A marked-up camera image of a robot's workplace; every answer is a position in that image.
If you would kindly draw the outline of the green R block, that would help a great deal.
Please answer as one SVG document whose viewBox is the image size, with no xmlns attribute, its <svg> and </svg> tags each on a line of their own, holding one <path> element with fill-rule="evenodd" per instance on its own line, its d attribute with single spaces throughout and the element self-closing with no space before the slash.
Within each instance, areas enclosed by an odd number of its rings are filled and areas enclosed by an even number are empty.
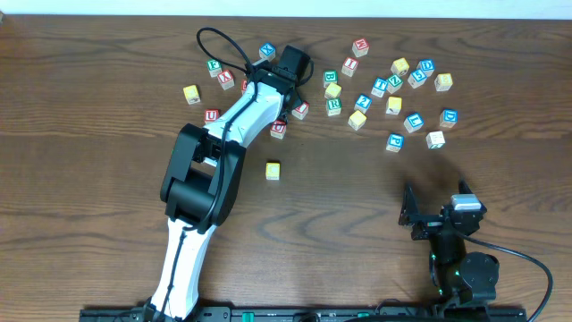
<svg viewBox="0 0 572 322">
<path fill-rule="evenodd" d="M 339 98 L 326 100 L 326 112 L 328 116 L 335 116 L 341 113 L 342 104 Z"/>
</svg>

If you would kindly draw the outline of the yellow C block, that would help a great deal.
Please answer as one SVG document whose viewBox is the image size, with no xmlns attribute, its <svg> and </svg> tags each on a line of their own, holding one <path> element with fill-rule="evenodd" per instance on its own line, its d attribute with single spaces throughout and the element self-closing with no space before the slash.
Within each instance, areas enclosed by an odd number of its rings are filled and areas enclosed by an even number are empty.
<svg viewBox="0 0 572 322">
<path fill-rule="evenodd" d="M 269 181 L 277 181 L 281 175 L 281 164 L 268 162 L 265 167 L 265 178 Z"/>
</svg>

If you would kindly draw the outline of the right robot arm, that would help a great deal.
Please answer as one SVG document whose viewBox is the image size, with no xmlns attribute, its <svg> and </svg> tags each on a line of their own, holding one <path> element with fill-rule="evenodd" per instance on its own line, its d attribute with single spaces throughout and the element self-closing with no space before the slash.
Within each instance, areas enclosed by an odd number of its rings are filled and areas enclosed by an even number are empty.
<svg viewBox="0 0 572 322">
<path fill-rule="evenodd" d="M 458 193 L 436 215 L 421 213 L 412 187 L 404 189 L 399 225 L 412 228 L 411 239 L 430 242 L 429 272 L 440 299 L 431 307 L 439 317 L 453 317 L 453 310 L 484 308 L 496 299 L 500 264 L 494 256 L 468 252 L 465 240 L 480 228 L 485 205 L 458 183 Z"/>
</svg>

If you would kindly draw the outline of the red I block upper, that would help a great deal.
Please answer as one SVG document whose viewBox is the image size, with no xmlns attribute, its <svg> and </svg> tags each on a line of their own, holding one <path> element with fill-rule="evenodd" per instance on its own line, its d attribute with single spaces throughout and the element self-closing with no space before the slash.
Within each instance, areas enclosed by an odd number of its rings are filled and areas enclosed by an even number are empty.
<svg viewBox="0 0 572 322">
<path fill-rule="evenodd" d="M 347 57 L 341 67 L 341 72 L 349 77 L 352 77 L 358 67 L 358 60 Z"/>
</svg>

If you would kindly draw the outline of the red u block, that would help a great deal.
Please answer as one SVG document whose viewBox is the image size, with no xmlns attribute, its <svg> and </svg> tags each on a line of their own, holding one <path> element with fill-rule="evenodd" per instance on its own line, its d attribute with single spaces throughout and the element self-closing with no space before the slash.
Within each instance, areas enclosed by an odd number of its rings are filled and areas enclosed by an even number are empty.
<svg viewBox="0 0 572 322">
<path fill-rule="evenodd" d="M 275 121 L 270 127 L 270 135 L 276 139 L 282 140 L 285 136 L 287 123 L 283 121 Z"/>
<path fill-rule="evenodd" d="M 220 111 L 218 109 L 207 109 L 204 115 L 205 124 L 210 124 L 220 118 Z"/>
</svg>

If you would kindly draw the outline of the red H block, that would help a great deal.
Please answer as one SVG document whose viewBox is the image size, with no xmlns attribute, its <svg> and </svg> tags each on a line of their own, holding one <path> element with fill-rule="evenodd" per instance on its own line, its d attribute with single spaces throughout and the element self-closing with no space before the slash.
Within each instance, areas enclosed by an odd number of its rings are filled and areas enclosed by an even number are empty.
<svg viewBox="0 0 572 322">
<path fill-rule="evenodd" d="M 356 58 L 367 55 L 369 48 L 369 43 L 365 38 L 359 38 L 352 42 L 352 52 Z"/>
</svg>

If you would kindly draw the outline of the blue D block right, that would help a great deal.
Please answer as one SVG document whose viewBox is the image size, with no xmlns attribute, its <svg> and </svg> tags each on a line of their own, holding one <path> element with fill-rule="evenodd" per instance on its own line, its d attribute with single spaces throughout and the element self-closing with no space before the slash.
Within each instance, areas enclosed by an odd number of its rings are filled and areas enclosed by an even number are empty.
<svg viewBox="0 0 572 322">
<path fill-rule="evenodd" d="M 452 128 L 458 122 L 458 111 L 453 109 L 444 109 L 440 115 L 440 126 L 443 128 Z"/>
</svg>

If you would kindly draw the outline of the green F block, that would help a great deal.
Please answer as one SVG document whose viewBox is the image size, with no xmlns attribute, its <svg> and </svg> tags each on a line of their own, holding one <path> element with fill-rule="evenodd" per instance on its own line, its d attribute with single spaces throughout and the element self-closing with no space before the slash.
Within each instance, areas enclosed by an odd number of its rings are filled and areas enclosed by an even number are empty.
<svg viewBox="0 0 572 322">
<path fill-rule="evenodd" d="M 208 60 L 206 62 L 206 67 L 211 78 L 215 78 L 219 73 L 223 71 L 221 63 L 215 59 Z"/>
</svg>

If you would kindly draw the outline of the red U block left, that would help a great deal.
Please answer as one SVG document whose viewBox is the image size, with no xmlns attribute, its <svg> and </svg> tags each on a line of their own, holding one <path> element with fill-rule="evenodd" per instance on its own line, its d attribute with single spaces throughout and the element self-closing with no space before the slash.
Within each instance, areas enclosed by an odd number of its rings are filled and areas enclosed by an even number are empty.
<svg viewBox="0 0 572 322">
<path fill-rule="evenodd" d="M 210 124 L 220 118 L 220 111 L 218 109 L 207 109 L 204 115 L 205 124 Z"/>
</svg>

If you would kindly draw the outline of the green Z block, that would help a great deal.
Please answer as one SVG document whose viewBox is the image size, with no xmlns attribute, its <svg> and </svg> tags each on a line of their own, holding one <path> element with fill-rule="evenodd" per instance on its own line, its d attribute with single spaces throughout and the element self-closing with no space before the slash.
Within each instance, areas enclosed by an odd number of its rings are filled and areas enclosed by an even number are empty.
<svg viewBox="0 0 572 322">
<path fill-rule="evenodd" d="M 403 85 L 403 80 L 397 74 L 393 74 L 388 79 L 387 91 L 391 94 L 397 92 Z"/>
</svg>

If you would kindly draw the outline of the yellow block upper right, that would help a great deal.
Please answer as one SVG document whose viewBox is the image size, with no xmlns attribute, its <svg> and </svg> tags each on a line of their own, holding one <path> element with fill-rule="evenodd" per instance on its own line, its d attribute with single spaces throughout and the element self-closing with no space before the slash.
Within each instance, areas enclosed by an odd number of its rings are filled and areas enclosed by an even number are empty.
<svg viewBox="0 0 572 322">
<path fill-rule="evenodd" d="M 398 76 L 404 76 L 408 73 L 409 64 L 405 57 L 394 60 L 391 65 L 391 72 Z"/>
</svg>

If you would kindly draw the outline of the yellow block far left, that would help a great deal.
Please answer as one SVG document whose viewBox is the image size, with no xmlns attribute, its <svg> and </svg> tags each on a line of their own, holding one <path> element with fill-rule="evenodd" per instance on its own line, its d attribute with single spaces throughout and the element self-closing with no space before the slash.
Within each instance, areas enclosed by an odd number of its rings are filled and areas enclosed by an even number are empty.
<svg viewBox="0 0 572 322">
<path fill-rule="evenodd" d="M 189 105 L 200 102 L 200 95 L 196 85 L 190 85 L 182 89 L 184 97 Z"/>
</svg>

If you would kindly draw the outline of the yellow K block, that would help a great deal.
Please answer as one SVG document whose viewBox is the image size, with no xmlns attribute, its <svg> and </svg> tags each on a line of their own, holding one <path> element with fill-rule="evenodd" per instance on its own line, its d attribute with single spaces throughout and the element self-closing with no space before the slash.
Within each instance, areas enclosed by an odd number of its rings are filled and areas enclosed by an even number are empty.
<svg viewBox="0 0 572 322">
<path fill-rule="evenodd" d="M 388 97 L 386 102 L 386 114 L 397 115 L 400 113 L 402 108 L 402 98 L 401 97 Z"/>
</svg>

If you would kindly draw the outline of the yellow 8 block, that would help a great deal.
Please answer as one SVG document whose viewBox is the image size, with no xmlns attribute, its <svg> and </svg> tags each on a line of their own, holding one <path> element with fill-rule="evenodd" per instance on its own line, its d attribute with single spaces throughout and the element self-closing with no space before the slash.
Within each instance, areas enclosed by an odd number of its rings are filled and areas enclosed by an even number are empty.
<svg viewBox="0 0 572 322">
<path fill-rule="evenodd" d="M 434 86 L 437 92 L 448 91 L 452 85 L 453 79 L 450 73 L 439 73 L 434 80 Z"/>
</svg>

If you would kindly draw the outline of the blue D block upper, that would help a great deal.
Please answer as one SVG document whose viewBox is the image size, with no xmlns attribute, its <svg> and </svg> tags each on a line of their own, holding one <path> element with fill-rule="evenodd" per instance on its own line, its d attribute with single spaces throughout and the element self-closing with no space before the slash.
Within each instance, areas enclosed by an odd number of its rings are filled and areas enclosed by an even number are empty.
<svg viewBox="0 0 572 322">
<path fill-rule="evenodd" d="M 416 68 L 423 72 L 426 77 L 430 77 L 435 70 L 435 65 L 432 59 L 423 59 L 419 61 Z"/>
</svg>

